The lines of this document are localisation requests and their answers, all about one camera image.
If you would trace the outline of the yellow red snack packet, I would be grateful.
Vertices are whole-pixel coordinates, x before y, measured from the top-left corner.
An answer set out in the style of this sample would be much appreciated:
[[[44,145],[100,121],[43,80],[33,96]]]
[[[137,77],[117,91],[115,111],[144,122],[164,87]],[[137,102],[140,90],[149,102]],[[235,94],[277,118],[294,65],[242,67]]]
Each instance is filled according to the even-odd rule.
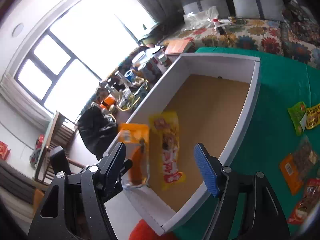
[[[180,151],[180,126],[176,112],[169,111],[149,117],[150,128],[160,138],[161,189],[167,190],[185,181],[185,174],[178,168]]]

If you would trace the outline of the green satin cloth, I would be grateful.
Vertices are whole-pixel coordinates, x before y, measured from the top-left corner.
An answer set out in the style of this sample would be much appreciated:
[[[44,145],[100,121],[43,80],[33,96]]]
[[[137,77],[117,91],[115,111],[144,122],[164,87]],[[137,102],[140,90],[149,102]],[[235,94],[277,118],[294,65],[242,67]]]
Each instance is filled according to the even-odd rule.
[[[236,172],[263,172],[289,217],[303,191],[292,195],[279,169],[280,162],[299,146],[288,108],[302,101],[319,104],[319,70],[280,55],[259,51],[202,47],[197,53],[228,53],[260,58],[260,90],[242,144],[231,164]]]

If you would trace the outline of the yellow chicken feet packet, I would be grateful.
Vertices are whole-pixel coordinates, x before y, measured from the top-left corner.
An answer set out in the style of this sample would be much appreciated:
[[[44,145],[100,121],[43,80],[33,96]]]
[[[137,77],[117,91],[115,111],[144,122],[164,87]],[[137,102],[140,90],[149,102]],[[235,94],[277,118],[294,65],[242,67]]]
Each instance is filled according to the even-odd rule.
[[[313,129],[320,123],[320,104],[306,109],[306,128]]]

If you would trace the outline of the orange dark snack packet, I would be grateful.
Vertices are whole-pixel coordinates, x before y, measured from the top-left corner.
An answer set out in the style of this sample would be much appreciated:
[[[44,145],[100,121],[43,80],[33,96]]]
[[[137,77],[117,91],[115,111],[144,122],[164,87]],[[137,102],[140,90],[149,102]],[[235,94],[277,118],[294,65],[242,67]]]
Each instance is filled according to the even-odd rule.
[[[303,187],[307,176],[318,161],[318,154],[312,148],[308,137],[304,136],[297,149],[280,162],[280,171],[293,196]]]

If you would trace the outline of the wooden chair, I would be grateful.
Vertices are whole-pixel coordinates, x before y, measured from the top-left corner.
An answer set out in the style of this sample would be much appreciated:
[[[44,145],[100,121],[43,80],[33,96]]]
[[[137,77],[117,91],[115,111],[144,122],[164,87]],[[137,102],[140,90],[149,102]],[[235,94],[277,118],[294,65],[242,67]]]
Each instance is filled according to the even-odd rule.
[[[84,168],[85,165],[72,160],[69,157],[69,149],[71,142],[75,137],[77,127],[75,130],[67,127],[66,118],[60,113],[56,112],[46,130],[44,140],[40,148],[39,157],[35,163],[35,171],[33,180],[37,183],[48,186],[54,178],[54,170],[49,160],[49,155],[57,146],[61,146],[65,150],[67,161],[71,166],[77,168]]]

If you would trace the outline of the white cardboard box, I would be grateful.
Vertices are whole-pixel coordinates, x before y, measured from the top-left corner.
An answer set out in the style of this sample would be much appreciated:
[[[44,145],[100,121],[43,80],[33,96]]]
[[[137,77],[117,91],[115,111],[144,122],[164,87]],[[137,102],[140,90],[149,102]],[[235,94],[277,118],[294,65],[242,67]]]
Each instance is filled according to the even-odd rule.
[[[186,53],[158,80],[124,122],[147,124],[149,117],[175,111],[180,126],[178,168],[185,181],[162,190],[160,142],[150,135],[147,185],[126,189],[125,196],[158,235],[183,225],[209,192],[194,158],[203,143],[222,165],[233,161],[251,121],[260,89],[260,59],[226,53]]]

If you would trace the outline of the floral bed cover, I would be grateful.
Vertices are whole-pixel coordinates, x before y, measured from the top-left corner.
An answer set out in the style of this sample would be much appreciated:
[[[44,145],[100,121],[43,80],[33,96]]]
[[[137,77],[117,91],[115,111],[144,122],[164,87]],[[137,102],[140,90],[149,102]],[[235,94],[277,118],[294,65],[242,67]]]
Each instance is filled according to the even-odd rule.
[[[277,54],[319,69],[319,46],[300,40],[284,22],[233,19],[220,35],[213,26],[179,30],[167,36],[161,45],[172,40],[188,40],[195,49],[200,47],[239,48]]]

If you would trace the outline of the white tissue paper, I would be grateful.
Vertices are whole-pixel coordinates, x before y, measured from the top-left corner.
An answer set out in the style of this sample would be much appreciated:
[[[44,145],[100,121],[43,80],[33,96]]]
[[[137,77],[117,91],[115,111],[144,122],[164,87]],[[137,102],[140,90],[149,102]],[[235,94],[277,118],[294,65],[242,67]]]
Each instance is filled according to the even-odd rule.
[[[195,30],[201,28],[213,27],[213,19],[218,18],[219,12],[216,6],[212,6],[205,11],[198,13],[189,13],[184,15],[184,23],[182,30]]]

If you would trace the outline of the green snack packet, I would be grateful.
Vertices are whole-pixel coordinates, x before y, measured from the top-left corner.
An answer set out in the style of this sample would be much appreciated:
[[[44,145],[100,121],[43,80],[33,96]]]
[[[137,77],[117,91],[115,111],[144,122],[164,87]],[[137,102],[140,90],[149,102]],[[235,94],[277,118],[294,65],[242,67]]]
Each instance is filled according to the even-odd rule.
[[[306,129],[306,104],[302,101],[287,109],[297,136]]]

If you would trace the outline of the orange book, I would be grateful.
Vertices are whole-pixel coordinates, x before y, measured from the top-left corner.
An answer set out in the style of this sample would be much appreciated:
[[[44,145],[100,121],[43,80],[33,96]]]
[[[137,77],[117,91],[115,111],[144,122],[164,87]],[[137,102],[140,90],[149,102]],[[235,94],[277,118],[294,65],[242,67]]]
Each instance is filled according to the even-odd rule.
[[[189,40],[171,40],[165,50],[165,54],[181,54],[186,53],[193,46]]]

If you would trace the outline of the black plastic bag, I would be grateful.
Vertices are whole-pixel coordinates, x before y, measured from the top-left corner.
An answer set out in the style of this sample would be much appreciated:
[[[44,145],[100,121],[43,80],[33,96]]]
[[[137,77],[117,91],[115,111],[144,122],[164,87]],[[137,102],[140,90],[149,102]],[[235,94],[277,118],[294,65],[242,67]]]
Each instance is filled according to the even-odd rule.
[[[118,134],[118,124],[109,121],[97,106],[91,106],[78,120],[78,130],[86,148],[100,160]]]

